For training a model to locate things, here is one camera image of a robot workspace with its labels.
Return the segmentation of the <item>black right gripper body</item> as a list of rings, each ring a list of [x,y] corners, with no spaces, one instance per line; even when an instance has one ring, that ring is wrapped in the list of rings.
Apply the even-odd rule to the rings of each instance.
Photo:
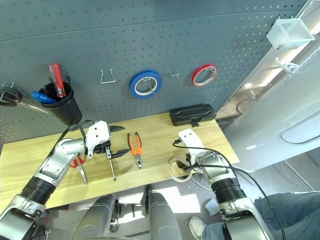
[[[191,155],[187,153],[184,157],[177,157],[176,165],[179,169],[185,172],[191,172],[192,171]]]

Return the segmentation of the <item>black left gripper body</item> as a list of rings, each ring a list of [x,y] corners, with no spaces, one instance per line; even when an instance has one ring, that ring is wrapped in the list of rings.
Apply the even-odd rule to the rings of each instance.
[[[96,145],[93,149],[93,153],[105,154],[107,159],[111,159],[112,153],[111,153],[110,147],[111,147],[111,141],[110,140],[105,141],[103,143]]]

